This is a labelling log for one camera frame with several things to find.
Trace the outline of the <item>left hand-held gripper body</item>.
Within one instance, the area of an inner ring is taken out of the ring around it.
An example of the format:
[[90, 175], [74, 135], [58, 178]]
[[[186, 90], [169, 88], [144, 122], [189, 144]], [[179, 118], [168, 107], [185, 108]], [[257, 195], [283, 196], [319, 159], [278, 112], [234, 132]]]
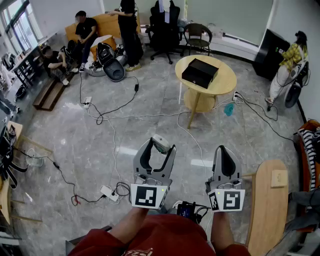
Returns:
[[132, 206], [160, 210], [164, 206], [172, 182], [167, 177], [152, 177], [136, 173], [134, 183], [130, 185]]

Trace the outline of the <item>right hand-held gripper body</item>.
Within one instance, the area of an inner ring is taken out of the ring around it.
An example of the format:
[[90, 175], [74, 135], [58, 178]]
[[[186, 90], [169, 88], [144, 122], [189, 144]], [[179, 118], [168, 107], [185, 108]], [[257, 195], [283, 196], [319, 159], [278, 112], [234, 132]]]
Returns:
[[239, 212], [243, 209], [245, 189], [242, 178], [219, 182], [208, 180], [205, 182], [205, 191], [213, 213]]

